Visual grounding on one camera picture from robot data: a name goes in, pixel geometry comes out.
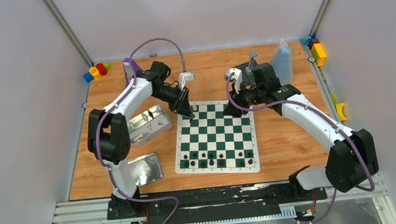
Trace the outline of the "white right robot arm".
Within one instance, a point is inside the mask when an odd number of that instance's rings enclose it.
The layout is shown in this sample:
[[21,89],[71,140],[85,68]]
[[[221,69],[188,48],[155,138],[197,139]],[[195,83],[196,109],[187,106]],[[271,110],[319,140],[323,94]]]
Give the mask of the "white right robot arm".
[[342,193],[353,188],[375,190],[372,176],[378,173],[379,164],[370,132],[337,122],[293,85],[281,85],[272,65],[259,64],[252,72],[255,83],[246,87],[240,69],[227,69],[224,78],[228,104],[224,114],[240,118],[250,111],[271,109],[301,126],[328,152],[326,165],[307,166],[289,176],[293,198],[304,200],[313,189],[323,187]]

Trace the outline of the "silver tin box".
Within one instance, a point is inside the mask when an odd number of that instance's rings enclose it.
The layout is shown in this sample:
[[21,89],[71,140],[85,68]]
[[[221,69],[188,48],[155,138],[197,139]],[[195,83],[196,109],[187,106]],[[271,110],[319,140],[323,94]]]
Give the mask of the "silver tin box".
[[156,104],[128,121],[130,143],[138,148],[172,129],[172,121],[161,104]]

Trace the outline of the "silver tin lid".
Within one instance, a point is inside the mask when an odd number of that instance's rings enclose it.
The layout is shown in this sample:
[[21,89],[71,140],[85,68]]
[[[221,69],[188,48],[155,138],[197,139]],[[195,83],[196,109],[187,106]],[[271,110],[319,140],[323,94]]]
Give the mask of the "silver tin lid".
[[163,178],[160,159],[156,152],[129,160],[131,175],[141,187]]

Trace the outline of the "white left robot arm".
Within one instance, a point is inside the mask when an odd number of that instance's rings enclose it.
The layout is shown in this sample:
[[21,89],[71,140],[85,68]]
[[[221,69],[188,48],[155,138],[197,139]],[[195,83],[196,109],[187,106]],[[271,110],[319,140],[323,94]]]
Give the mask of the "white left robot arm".
[[129,217],[136,217],[143,208],[139,187],[128,163],[130,117],[150,97],[167,102],[169,109],[178,115],[195,117],[188,100],[188,88],[165,83],[170,73],[169,66],[154,61],[147,71],[136,72],[115,101],[101,110],[93,109],[88,117],[88,150],[107,170],[112,195],[122,201],[121,211]]

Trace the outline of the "green white chess board mat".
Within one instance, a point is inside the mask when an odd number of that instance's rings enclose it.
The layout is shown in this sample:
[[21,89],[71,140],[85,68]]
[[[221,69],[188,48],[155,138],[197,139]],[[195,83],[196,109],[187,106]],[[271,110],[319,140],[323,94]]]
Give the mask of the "green white chess board mat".
[[194,118],[177,119],[177,174],[258,173],[261,169],[253,114],[224,114],[227,102],[191,102]]

